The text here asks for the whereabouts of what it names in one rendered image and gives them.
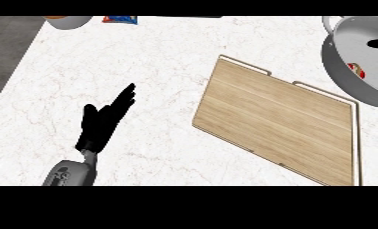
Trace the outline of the blue and red packet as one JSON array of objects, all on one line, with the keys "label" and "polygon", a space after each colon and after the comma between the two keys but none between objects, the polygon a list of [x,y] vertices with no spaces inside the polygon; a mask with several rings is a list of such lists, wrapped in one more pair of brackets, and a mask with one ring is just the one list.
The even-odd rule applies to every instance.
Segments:
[{"label": "blue and red packet", "polygon": [[125,23],[137,25],[137,16],[105,16],[103,23]]}]

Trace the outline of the grey metal pot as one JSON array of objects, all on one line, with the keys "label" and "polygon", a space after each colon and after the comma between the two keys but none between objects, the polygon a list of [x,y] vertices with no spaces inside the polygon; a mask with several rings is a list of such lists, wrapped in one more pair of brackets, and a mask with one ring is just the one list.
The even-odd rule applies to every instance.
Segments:
[{"label": "grey metal pot", "polygon": [[[326,73],[353,98],[378,107],[378,16],[343,16],[335,26],[323,16],[322,24],[328,32],[320,52]],[[347,63],[359,64],[365,79]]]}]

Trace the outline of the wooden tray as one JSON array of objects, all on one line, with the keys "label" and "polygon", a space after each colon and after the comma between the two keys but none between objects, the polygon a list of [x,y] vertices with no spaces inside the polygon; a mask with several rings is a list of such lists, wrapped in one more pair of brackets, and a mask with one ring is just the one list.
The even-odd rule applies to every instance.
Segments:
[{"label": "wooden tray", "polygon": [[323,185],[359,186],[359,103],[220,55],[192,126]]}]

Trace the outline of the red and white cupcake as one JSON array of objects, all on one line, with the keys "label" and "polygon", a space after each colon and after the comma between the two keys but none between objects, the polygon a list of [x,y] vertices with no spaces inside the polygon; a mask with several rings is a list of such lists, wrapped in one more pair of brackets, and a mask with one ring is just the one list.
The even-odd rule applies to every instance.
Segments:
[{"label": "red and white cupcake", "polygon": [[359,76],[360,79],[365,79],[365,71],[362,69],[362,67],[359,66],[357,63],[347,63],[348,68],[351,69],[351,71],[354,72],[354,74]]}]

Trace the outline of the white bowl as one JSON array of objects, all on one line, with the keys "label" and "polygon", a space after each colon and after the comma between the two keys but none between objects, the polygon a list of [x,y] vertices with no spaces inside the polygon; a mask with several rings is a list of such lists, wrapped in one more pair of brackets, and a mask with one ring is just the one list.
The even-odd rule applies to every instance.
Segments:
[{"label": "white bowl", "polygon": [[44,19],[56,29],[71,30],[81,27],[92,16],[46,16]]}]

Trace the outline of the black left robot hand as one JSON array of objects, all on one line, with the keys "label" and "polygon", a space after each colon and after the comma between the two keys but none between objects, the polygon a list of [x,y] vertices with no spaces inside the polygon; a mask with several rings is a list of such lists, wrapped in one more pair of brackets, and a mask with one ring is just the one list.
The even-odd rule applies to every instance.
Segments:
[{"label": "black left robot hand", "polygon": [[118,123],[134,104],[134,88],[136,85],[130,84],[121,91],[114,102],[105,105],[100,110],[97,110],[92,104],[84,106],[81,134],[75,144],[78,151],[89,150],[93,153],[102,152]]}]

